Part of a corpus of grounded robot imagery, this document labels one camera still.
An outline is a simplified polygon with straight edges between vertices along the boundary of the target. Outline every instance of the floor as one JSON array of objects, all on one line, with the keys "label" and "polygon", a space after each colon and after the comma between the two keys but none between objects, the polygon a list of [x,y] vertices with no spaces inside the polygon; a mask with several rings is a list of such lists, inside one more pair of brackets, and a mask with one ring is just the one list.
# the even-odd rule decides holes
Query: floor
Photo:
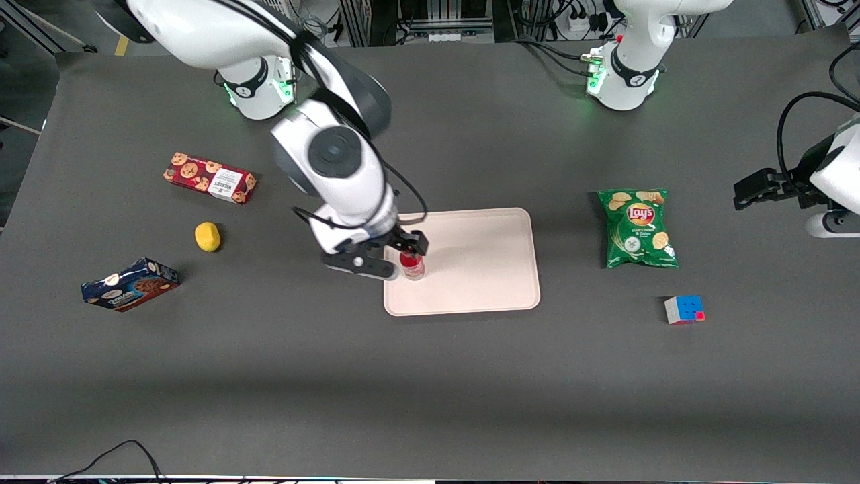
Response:
[{"label": "floor", "polygon": [[[99,54],[114,55],[118,35],[95,16],[89,0],[18,0],[49,22],[84,42],[96,46]],[[300,16],[315,15],[324,22],[337,9],[337,0],[295,1]],[[735,0],[727,9],[712,14],[700,37],[743,37],[792,35],[800,21],[795,0]],[[326,43],[334,46],[333,35]],[[65,42],[75,50],[73,42]],[[338,42],[348,46],[343,35]],[[9,51],[0,59],[0,115],[40,129],[54,96],[59,74],[51,56],[38,50],[12,27],[0,32],[0,47]],[[167,55],[158,44],[129,44],[126,56]],[[38,137],[20,129],[0,131],[0,227],[4,226],[15,194],[27,169]]]}]

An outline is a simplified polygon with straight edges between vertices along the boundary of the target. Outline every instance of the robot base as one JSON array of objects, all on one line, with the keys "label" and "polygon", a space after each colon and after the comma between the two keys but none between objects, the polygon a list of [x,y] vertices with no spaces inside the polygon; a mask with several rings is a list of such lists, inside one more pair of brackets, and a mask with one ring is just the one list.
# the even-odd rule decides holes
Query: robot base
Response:
[{"label": "robot base", "polygon": [[609,42],[602,47],[591,50],[590,54],[595,57],[602,57],[603,63],[598,66],[597,71],[593,72],[592,76],[588,79],[586,93],[589,96],[596,97],[598,101],[609,109],[629,111],[638,108],[645,101],[645,98],[654,92],[654,83],[656,83],[660,71],[655,71],[650,79],[641,76],[641,85],[638,87],[629,87],[624,82],[624,78],[612,68],[612,62],[608,60],[616,47],[618,47],[617,42]]}]

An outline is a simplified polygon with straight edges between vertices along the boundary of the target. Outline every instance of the box label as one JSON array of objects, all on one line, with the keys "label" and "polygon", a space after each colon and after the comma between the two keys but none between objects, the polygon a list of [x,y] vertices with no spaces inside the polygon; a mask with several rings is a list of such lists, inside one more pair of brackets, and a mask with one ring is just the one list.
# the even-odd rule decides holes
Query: box label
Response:
[{"label": "box label", "polygon": [[212,177],[212,182],[209,183],[209,195],[216,196],[222,200],[236,203],[233,200],[233,193],[242,181],[242,173],[236,173],[233,170],[222,168]]}]

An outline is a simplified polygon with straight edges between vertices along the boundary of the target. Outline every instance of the bag of chips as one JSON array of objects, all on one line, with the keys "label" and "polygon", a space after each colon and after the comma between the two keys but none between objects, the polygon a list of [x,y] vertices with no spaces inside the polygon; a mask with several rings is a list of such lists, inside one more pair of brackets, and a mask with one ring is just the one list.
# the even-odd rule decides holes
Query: bag of chips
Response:
[{"label": "bag of chips", "polygon": [[663,225],[664,189],[613,189],[597,195],[608,219],[607,269],[625,262],[678,267]]}]

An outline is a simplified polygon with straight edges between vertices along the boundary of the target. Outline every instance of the gray tabletop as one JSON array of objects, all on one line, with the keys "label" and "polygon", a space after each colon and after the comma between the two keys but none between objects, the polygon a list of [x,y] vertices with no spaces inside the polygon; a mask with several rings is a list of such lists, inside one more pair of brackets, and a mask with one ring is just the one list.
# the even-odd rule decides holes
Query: gray tabletop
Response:
[{"label": "gray tabletop", "polygon": [[[810,238],[794,202],[731,200],[776,163],[785,103],[832,90],[846,45],[842,29],[680,40],[629,113],[521,46],[339,51],[391,94],[378,148],[433,210],[532,217],[537,308],[413,319],[384,311],[381,282],[317,262],[289,211],[316,201],[270,159],[272,123],[242,119],[210,72],[61,57],[0,237],[0,470],[61,473],[137,438],[169,474],[860,480],[857,242]],[[789,159],[850,114],[799,106]],[[254,198],[166,183],[175,151],[259,173]],[[588,193],[613,187],[669,190],[681,269],[602,269]],[[224,227],[217,254],[194,243],[203,220]],[[144,256],[182,286],[129,313],[80,301]],[[708,321],[668,326],[660,298],[678,294]],[[147,465],[126,450],[97,470]]]}]

